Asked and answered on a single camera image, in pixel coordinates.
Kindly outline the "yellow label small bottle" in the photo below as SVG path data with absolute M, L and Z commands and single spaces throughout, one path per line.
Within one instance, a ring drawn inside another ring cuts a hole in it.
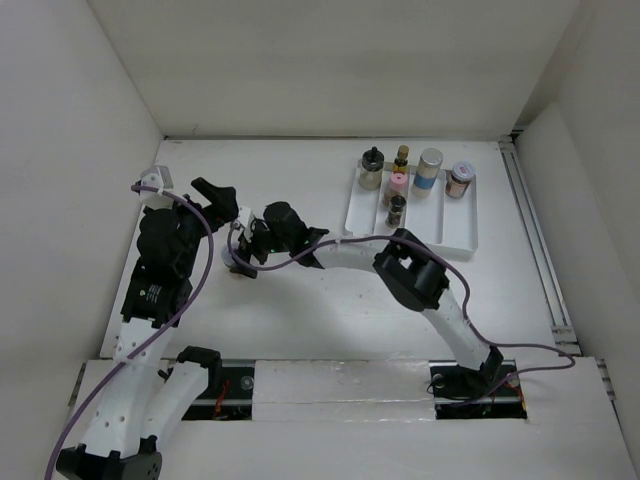
M 392 172 L 406 174 L 408 170 L 409 147 L 400 145 L 393 162 Z

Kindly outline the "black lid pepper jar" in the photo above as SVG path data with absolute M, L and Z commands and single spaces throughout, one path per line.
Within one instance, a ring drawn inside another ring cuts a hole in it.
M 385 220 L 385 224 L 388 228 L 398 228 L 400 226 L 405 208 L 406 199 L 402 195 L 394 195 L 390 198 L 388 213 Z

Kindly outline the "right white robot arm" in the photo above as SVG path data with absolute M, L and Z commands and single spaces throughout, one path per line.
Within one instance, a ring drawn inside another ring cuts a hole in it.
M 472 326 L 466 306 L 456 300 L 446 261 L 409 230 L 391 235 L 342 236 L 307 226 L 287 202 L 269 205 L 262 219 L 239 216 L 227 238 L 230 270 L 254 278 L 296 263 L 312 269 L 349 269 L 373 273 L 407 310 L 423 315 L 446 342 L 457 362 L 454 378 L 464 382 L 463 399 L 478 397 L 499 379 L 503 356 Z

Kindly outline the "pink lid spice jar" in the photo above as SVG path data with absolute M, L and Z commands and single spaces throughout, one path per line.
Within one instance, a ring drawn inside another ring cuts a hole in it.
M 392 173 L 383 196 L 383 204 L 388 206 L 394 196 L 404 196 L 408 177 L 405 173 Z

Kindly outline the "red label lid jar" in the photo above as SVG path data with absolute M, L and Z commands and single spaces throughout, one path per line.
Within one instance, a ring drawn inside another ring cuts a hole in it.
M 455 163 L 447 173 L 445 193 L 454 199 L 462 198 L 475 176 L 475 168 L 470 162 Z
M 238 244 L 233 242 L 231 246 L 224 246 L 221 251 L 221 259 L 227 269 L 232 273 L 239 272 L 239 265 L 236 262 L 238 257 Z

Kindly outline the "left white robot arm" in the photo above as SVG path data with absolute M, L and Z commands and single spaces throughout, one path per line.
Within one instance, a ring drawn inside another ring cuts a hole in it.
M 191 185 L 207 205 L 176 195 L 170 182 L 153 173 L 131 188 L 144 209 L 114 365 L 68 420 L 46 478 L 56 473 L 66 479 L 158 478 L 161 442 L 199 395 L 212 396 L 222 387 L 219 352 L 190 346 L 179 354 L 160 390 L 153 389 L 181 316 L 205 285 L 190 281 L 199 247 L 208 245 L 202 273 L 207 277 L 214 233 L 239 214 L 234 188 L 203 178 Z

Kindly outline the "silver lid blue label jar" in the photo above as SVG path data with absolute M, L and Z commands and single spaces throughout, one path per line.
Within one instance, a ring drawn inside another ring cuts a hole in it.
M 411 186 L 411 192 L 416 197 L 426 198 L 430 195 L 443 160 L 443 153 L 436 148 L 427 148 L 421 153 Z

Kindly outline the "black knob lid jar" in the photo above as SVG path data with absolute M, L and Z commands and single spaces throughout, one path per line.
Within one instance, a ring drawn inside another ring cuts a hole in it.
M 377 190 L 382 182 L 384 154 L 372 146 L 361 157 L 359 185 L 366 190 Z

